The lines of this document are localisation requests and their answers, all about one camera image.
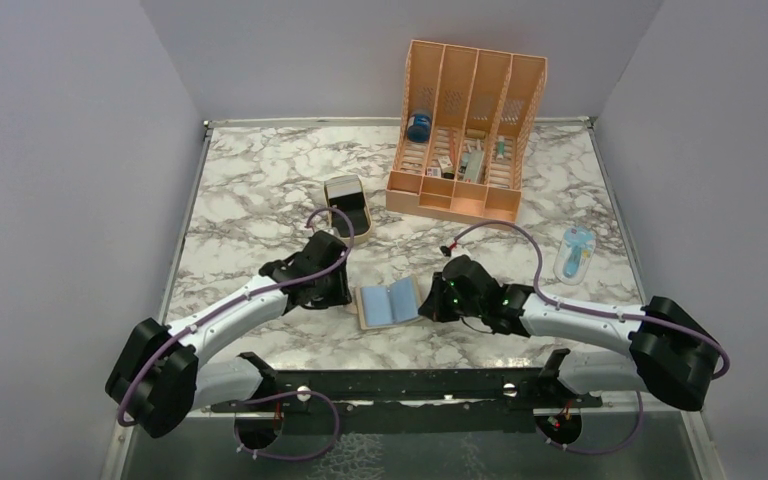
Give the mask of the beige leather card holder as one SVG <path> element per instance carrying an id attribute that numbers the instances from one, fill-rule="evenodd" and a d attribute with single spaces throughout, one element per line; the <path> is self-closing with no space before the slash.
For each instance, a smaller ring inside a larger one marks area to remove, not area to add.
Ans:
<path id="1" fill-rule="evenodd" d="M 355 305 L 362 330 L 398 327 L 421 319 L 421 291 L 410 275 L 389 285 L 357 287 Z"/>

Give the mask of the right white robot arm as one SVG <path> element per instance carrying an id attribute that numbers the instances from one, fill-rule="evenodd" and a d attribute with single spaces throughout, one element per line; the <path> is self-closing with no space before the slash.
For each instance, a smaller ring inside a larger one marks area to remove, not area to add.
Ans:
<path id="1" fill-rule="evenodd" d="M 725 363 L 718 343 L 668 298 L 654 297 L 643 306 L 572 303 L 534 286 L 501 284 L 466 255 L 433 274 L 418 313 L 440 323 L 477 318 L 502 335 L 594 346 L 547 362 L 536 384 L 539 398 L 552 407 L 590 393 L 637 391 L 679 410 L 699 411 L 716 368 Z"/>

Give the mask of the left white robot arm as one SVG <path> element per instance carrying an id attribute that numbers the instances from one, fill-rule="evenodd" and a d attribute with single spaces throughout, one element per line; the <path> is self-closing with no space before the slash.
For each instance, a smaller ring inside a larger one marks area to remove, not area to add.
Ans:
<path id="1" fill-rule="evenodd" d="M 346 263 L 350 246 L 325 231 L 304 248 L 260 267 L 232 295 L 187 318 L 162 325 L 153 318 L 131 331 L 105 383 L 123 426 L 159 438 L 190 412 L 228 400 L 250 410 L 273 401 L 274 384 L 245 356 L 211 358 L 254 328 L 300 306 L 330 308 L 350 302 Z"/>

